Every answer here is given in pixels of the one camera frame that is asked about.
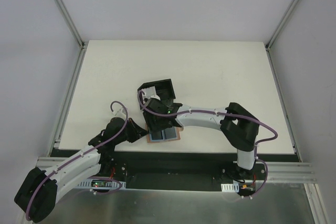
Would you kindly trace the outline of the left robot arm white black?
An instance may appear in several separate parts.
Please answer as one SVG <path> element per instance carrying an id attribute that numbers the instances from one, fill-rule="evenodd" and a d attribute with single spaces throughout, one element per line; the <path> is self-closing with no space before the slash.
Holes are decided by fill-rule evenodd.
<path id="1" fill-rule="evenodd" d="M 132 119 L 114 117 L 98 135 L 77 153 L 52 167 L 30 170 L 19 188 L 14 202 L 24 211 L 28 221 L 44 220 L 56 203 L 81 181 L 98 174 L 110 173 L 115 147 L 125 141 L 133 143 L 148 131 Z"/>

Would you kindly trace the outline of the tan leather card holder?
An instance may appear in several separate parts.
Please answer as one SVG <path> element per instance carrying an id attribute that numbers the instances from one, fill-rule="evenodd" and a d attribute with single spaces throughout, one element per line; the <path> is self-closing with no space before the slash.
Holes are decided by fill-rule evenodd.
<path id="1" fill-rule="evenodd" d="M 150 131 L 146 136 L 146 141 L 149 144 L 178 141 L 181 139 L 181 132 L 183 129 L 183 127 L 171 127 L 159 132 Z"/>

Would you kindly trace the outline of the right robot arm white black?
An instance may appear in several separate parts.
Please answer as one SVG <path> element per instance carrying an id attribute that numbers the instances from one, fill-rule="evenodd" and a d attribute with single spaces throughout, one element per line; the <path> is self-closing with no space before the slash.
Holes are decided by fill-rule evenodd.
<path id="1" fill-rule="evenodd" d="M 255 140 L 259 133 L 257 119 L 238 103 L 226 108 L 202 109 L 181 103 L 166 105 L 156 98 L 140 103 L 148 129 L 158 132 L 171 127 L 197 126 L 221 131 L 237 150 L 236 173 L 248 179 L 255 173 Z"/>

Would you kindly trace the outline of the black card tray box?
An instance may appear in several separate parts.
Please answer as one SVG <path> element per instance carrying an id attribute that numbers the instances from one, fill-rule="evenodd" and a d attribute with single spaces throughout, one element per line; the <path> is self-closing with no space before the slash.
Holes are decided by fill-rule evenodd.
<path id="1" fill-rule="evenodd" d="M 163 104 L 170 106 L 173 104 L 174 100 L 176 99 L 173 83 L 171 79 L 164 79 L 164 80 L 158 80 L 158 81 L 151 81 L 143 83 L 137 91 L 140 91 L 144 88 L 148 88 L 151 86 L 155 86 L 156 89 L 156 95 L 153 95 L 155 98 L 159 99 L 163 102 Z M 141 98 L 141 101 L 143 99 L 149 99 L 150 97 L 145 97 L 144 95 Z"/>

